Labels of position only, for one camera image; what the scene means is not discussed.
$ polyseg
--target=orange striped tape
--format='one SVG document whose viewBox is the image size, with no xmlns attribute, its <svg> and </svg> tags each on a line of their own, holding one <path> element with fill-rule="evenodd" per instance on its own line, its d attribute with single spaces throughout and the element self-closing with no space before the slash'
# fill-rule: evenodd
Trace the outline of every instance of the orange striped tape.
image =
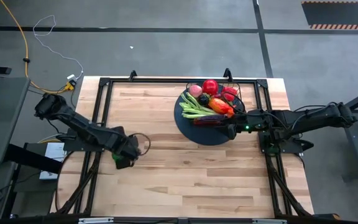
<svg viewBox="0 0 358 224">
<path fill-rule="evenodd" d="M 349 24 L 313 24 L 310 25 L 310 29 L 358 29 L 357 25 Z"/>
<path fill-rule="evenodd" d="M 302 4 L 305 3 L 358 3 L 358 1 L 303 1 Z"/>
</svg>

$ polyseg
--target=black floor line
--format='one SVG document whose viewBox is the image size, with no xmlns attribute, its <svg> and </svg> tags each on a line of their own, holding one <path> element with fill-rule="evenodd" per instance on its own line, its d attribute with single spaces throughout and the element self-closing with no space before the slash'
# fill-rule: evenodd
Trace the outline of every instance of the black floor line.
<svg viewBox="0 0 358 224">
<path fill-rule="evenodd" d="M 262 23 L 262 16 L 260 16 L 258 0 L 252 0 L 252 2 L 254 3 L 255 18 L 256 18 L 256 24 L 258 26 L 260 48 L 262 49 L 262 57 L 264 59 L 266 77 L 273 78 L 272 65 L 270 64 L 270 58 L 269 58 L 269 52 L 267 50 L 264 25 Z"/>
<path fill-rule="evenodd" d="M 33 27 L 22 27 L 23 31 L 33 31 Z M 37 27 L 37 32 L 48 32 L 51 27 Z M 19 31 L 16 26 L 0 26 L 0 31 Z M 54 32 L 166 32 L 166 33 L 224 33 L 256 34 L 258 29 L 225 28 L 117 28 L 117 27 L 54 27 Z"/>
<path fill-rule="evenodd" d="M 32 27 L 22 27 L 23 31 L 32 32 Z M 37 32 L 48 32 L 51 27 L 37 27 Z M 19 31 L 16 26 L 0 26 L 0 31 Z M 117 27 L 55 27 L 54 32 L 158 32 L 158 33 L 222 33 L 222 34 L 332 34 L 354 35 L 358 30 L 324 30 L 324 29 L 230 29 L 230 28 L 117 28 Z"/>
</svg>

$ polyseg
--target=gray floor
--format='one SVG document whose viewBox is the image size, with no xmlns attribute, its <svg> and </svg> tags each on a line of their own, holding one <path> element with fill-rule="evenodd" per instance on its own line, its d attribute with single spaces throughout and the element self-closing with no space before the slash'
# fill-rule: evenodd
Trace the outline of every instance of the gray floor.
<svg viewBox="0 0 358 224">
<path fill-rule="evenodd" d="M 252 0 L 17 0 L 7 4 L 23 26 L 54 14 L 58 26 L 256 28 Z M 266 29 L 308 28 L 299 0 L 259 0 L 259 4 Z M 0 26 L 13 25 L 0 5 Z M 26 36 L 34 82 L 59 89 L 67 76 L 80 72 L 75 62 L 43 48 L 31 32 Z M 358 35 L 266 35 L 266 39 L 273 75 L 285 79 L 291 108 L 347 102 L 358 95 Z M 257 34 L 52 33 L 42 40 L 77 58 L 86 75 L 128 75 L 136 69 L 142 75 L 220 77 L 229 67 L 237 77 L 266 77 Z M 11 76 L 22 77 L 23 57 L 20 33 L 0 32 L 0 66 L 12 67 Z M 53 128 L 33 115 L 39 100 L 39 95 L 28 93 L 12 143 L 21 146 L 54 134 Z M 314 211 L 358 221 L 358 181 L 345 184 L 341 179 L 358 166 L 344 131 L 325 128 L 304 138 L 315 143 L 305 153 Z"/>
</svg>

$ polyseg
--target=white cable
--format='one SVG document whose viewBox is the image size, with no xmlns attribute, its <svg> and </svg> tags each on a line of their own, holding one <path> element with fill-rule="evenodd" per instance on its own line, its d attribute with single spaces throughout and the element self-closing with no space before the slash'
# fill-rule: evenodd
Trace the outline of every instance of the white cable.
<svg viewBox="0 0 358 224">
<path fill-rule="evenodd" d="M 44 19 L 48 19 L 49 17 L 52 17 L 52 18 L 53 18 L 53 26 L 52 26 L 52 28 L 50 29 L 50 31 L 49 31 L 47 34 L 36 34 L 36 33 L 35 33 L 35 28 L 37 27 L 37 25 L 38 25 L 41 21 L 43 21 Z M 42 45 L 43 47 L 48 48 L 52 53 L 58 54 L 58 55 L 60 55 L 60 56 L 61 56 L 62 58 L 64 58 L 64 59 L 74 60 L 74 61 L 77 62 L 77 64 L 81 67 L 81 73 L 80 73 L 80 75 L 79 75 L 78 77 L 75 77 L 75 78 L 76 78 L 77 80 L 79 80 L 79 79 L 82 77 L 82 74 L 84 74 L 84 67 L 82 67 L 82 64 L 81 64 L 79 61 L 77 61 L 77 59 L 75 59 L 75 58 L 64 57 L 61 53 L 52 50 L 49 46 L 46 46 L 44 43 L 42 43 L 42 41 L 38 38 L 38 36 L 39 36 L 39 37 L 45 37 L 45 36 L 49 35 L 49 34 L 52 32 L 53 28 L 55 28 L 55 26 L 56 26 L 55 15 L 50 15 L 50 16 L 47 16 L 47 17 L 44 17 L 44 18 L 40 19 L 40 20 L 35 24 L 35 26 L 32 28 L 32 32 L 34 33 L 34 37 L 41 43 L 41 45 Z"/>
<path fill-rule="evenodd" d="M 44 138 L 44 139 L 41 139 L 39 142 L 37 142 L 37 143 L 40 143 L 40 142 L 42 142 L 42 141 L 45 141 L 45 140 L 47 140 L 47 139 L 50 139 L 50 138 L 52 138 L 52 137 L 55 137 L 55 136 L 58 136 L 59 135 L 59 133 L 58 134 L 53 134 L 53 135 L 51 135 L 51 136 L 48 136 L 48 137 L 46 137 L 46 138 Z"/>
</svg>

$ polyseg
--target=wire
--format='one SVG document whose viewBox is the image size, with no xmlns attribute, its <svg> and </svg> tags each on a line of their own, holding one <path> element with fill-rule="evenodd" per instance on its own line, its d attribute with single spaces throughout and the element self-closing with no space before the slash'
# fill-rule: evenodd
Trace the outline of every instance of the wire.
<svg viewBox="0 0 358 224">
<path fill-rule="evenodd" d="M 47 90 L 47 91 L 55 91 L 55 92 L 58 92 L 59 91 L 59 93 L 63 93 L 61 90 L 64 90 L 66 88 L 66 85 L 63 85 L 62 87 L 60 87 L 58 90 L 48 90 L 48 89 L 43 89 L 43 90 Z"/>
<path fill-rule="evenodd" d="M 59 139 L 49 139 L 49 140 L 40 141 L 38 143 L 47 143 L 47 142 L 61 142 L 61 140 L 59 140 Z"/>
<path fill-rule="evenodd" d="M 63 133 L 61 133 L 61 132 L 59 131 L 59 129 L 56 128 L 55 125 L 53 125 L 53 124 L 50 122 L 49 119 L 47 119 L 47 121 L 48 121 L 48 123 L 49 123 L 53 128 L 55 128 L 55 130 L 56 130 L 56 132 L 57 132 L 58 134 L 63 134 Z"/>
<path fill-rule="evenodd" d="M 34 86 L 34 88 L 37 88 L 45 93 L 49 93 L 49 94 L 59 94 L 59 93 L 63 93 L 66 91 L 66 89 L 62 90 L 62 91 L 49 91 L 47 89 L 41 88 L 38 85 L 36 85 L 29 77 L 29 46 L 27 44 L 27 39 L 25 38 L 24 32 L 22 27 L 20 26 L 19 22 L 16 20 L 15 16 L 12 14 L 11 10 L 6 6 L 5 2 L 3 0 L 0 0 L 1 4 L 5 7 L 6 11 L 9 13 L 9 15 L 11 15 L 12 19 L 14 20 L 14 22 L 16 23 L 17 28 L 19 28 L 20 33 L 22 34 L 23 40 L 24 40 L 24 45 L 25 45 L 25 58 L 23 58 L 24 61 L 24 75 L 30 80 L 31 85 Z"/>
<path fill-rule="evenodd" d="M 35 28 L 37 27 L 37 25 L 38 25 L 41 21 L 43 21 L 44 19 L 48 19 L 49 17 L 52 17 L 52 18 L 53 18 L 53 26 L 52 26 L 52 28 L 50 28 L 49 32 L 48 32 L 47 34 L 37 34 L 37 33 L 35 33 Z M 64 58 L 64 59 L 74 60 L 74 61 L 77 62 L 77 64 L 81 67 L 81 73 L 80 73 L 80 75 L 79 75 L 78 77 L 75 77 L 75 78 L 76 78 L 77 80 L 79 80 L 79 79 L 82 77 L 82 75 L 84 74 L 84 67 L 82 66 L 82 64 L 81 64 L 79 61 L 77 61 L 77 59 L 75 59 L 75 58 L 65 57 L 65 56 L 63 56 L 61 53 L 52 50 L 49 46 L 47 46 L 47 45 L 45 45 L 44 43 L 42 43 L 42 41 L 38 38 L 38 37 L 48 36 L 48 35 L 53 31 L 53 28 L 55 28 L 55 26 L 56 26 L 55 15 L 50 15 L 50 16 L 47 16 L 47 17 L 44 17 L 44 18 L 40 19 L 40 20 L 35 24 L 35 26 L 33 26 L 32 32 L 34 33 L 34 37 L 40 42 L 40 44 L 41 44 L 43 47 L 48 48 L 49 51 L 51 51 L 52 53 L 58 54 L 59 56 L 61 56 L 61 57 Z"/>
<path fill-rule="evenodd" d="M 27 90 L 27 91 L 30 91 L 32 93 L 36 93 L 36 94 L 39 94 L 39 95 L 43 95 L 43 93 L 39 93 L 39 92 L 36 92 L 36 91 L 32 91 L 32 90 Z"/>
<path fill-rule="evenodd" d="M 34 173 L 34 174 L 32 174 L 32 175 L 30 175 L 30 176 L 24 178 L 23 180 L 17 181 L 16 183 L 9 184 L 9 185 L 7 185 L 7 186 L 1 188 L 0 190 L 4 190 L 5 188 L 8 188 L 8 187 L 10 187 L 10 186 L 12 186 L 12 185 L 17 185 L 17 184 L 23 183 L 23 182 L 25 182 L 25 181 L 28 181 L 31 177 L 33 177 L 33 176 L 35 176 L 35 175 L 37 175 L 37 174 L 40 174 L 41 172 L 42 172 L 42 171 L 36 172 L 36 173 Z"/>
<path fill-rule="evenodd" d="M 58 202 L 57 202 L 57 193 L 58 193 L 58 188 L 59 188 L 59 177 L 60 177 L 60 174 L 62 173 L 62 169 L 63 169 L 63 166 L 65 165 L 67 159 L 73 154 L 73 151 L 69 152 L 67 154 L 67 156 L 63 159 L 62 161 L 62 165 L 60 166 L 60 169 L 59 169 L 59 173 L 57 174 L 57 186 L 56 186 L 56 190 L 55 190 L 55 208 L 56 208 L 56 211 L 59 210 L 58 209 Z"/>
<path fill-rule="evenodd" d="M 305 162 L 303 161 L 303 158 L 299 155 L 299 153 L 294 153 L 294 155 L 299 158 L 299 160 L 302 162 L 303 168 L 305 168 Z"/>
<path fill-rule="evenodd" d="M 302 107 L 300 107 L 300 108 L 298 108 L 298 109 L 296 109 L 295 111 L 293 111 L 293 112 L 297 112 L 298 110 L 300 110 L 300 109 L 303 109 L 303 108 L 308 108 L 308 107 L 325 107 L 326 105 L 308 105 L 308 106 L 302 106 Z"/>
<path fill-rule="evenodd" d="M 227 99 L 225 98 L 225 96 L 224 96 L 224 94 L 230 94 L 230 95 L 232 95 L 232 96 L 234 96 L 235 98 L 237 98 L 240 102 L 241 102 L 241 104 L 243 105 L 243 107 L 244 107 L 244 112 L 243 111 L 240 111 L 240 110 L 237 110 L 235 107 L 233 107 L 228 101 L 227 101 Z M 264 114 L 249 114 L 249 113 L 245 113 L 245 108 L 246 108 L 246 106 L 244 105 L 244 102 L 238 97 L 238 96 L 236 96 L 235 94 L 233 94 L 233 93 L 230 93 L 230 92 L 224 92 L 224 94 L 222 94 L 222 96 L 223 96 L 223 100 L 231 107 L 231 108 L 233 108 L 235 111 L 237 111 L 237 112 L 239 112 L 239 113 L 241 113 L 241 114 L 244 114 L 244 115 L 246 115 L 246 116 L 265 116 L 265 115 L 269 115 L 269 116 L 271 116 L 271 117 L 273 117 L 273 118 L 275 118 L 278 122 L 280 122 L 280 124 L 285 128 L 285 129 L 288 129 L 288 127 L 283 123 L 283 121 L 281 121 L 278 117 L 276 117 L 274 114 L 271 114 L 271 113 L 268 113 L 268 112 L 266 112 L 265 111 L 265 113 Z"/>
<path fill-rule="evenodd" d="M 74 88 L 74 90 L 73 90 L 72 93 L 71 93 L 70 103 L 71 103 L 71 105 L 72 105 L 74 108 L 76 108 L 76 105 L 74 105 L 74 103 L 73 103 L 74 91 L 75 91 L 75 88 Z"/>
<path fill-rule="evenodd" d="M 42 142 L 42 141 L 44 141 L 44 140 L 47 140 L 47 139 L 53 138 L 53 137 L 58 136 L 58 135 L 61 135 L 61 134 L 60 134 L 60 133 L 53 134 L 53 135 L 51 135 L 51 136 L 48 136 L 48 137 L 46 137 L 46 138 L 41 139 L 41 140 L 40 140 L 39 142 L 37 142 L 37 143 L 41 143 L 41 142 Z"/>
<path fill-rule="evenodd" d="M 297 122 L 298 122 L 300 119 L 304 118 L 305 116 L 309 116 L 309 115 L 318 113 L 318 112 L 320 112 L 320 111 L 323 111 L 323 110 L 327 109 L 327 108 L 328 108 L 330 105 L 332 105 L 332 104 L 336 105 L 337 103 L 335 103 L 335 102 L 329 102 L 325 107 L 320 108 L 320 109 L 315 110 L 315 111 L 312 111 L 312 112 L 310 112 L 310 113 L 308 113 L 307 111 L 305 111 L 305 114 L 304 114 L 304 115 L 300 116 L 299 118 L 297 118 L 297 119 L 295 120 L 295 122 L 293 123 L 293 125 L 292 125 L 292 127 L 291 127 L 291 131 L 295 128 L 295 125 L 297 124 Z"/>
<path fill-rule="evenodd" d="M 150 149 L 151 146 L 152 146 L 152 140 L 151 140 L 147 135 L 145 135 L 145 134 L 143 134 L 143 133 L 130 134 L 130 135 L 128 135 L 128 137 L 131 138 L 131 137 L 133 137 L 133 136 L 135 136 L 135 135 L 141 135 L 141 136 L 145 137 L 145 138 L 149 141 L 149 146 L 148 146 L 148 148 L 146 149 L 146 151 L 140 154 L 140 156 L 144 156 L 144 155 L 146 155 L 146 154 L 149 152 L 149 149 Z"/>
</svg>

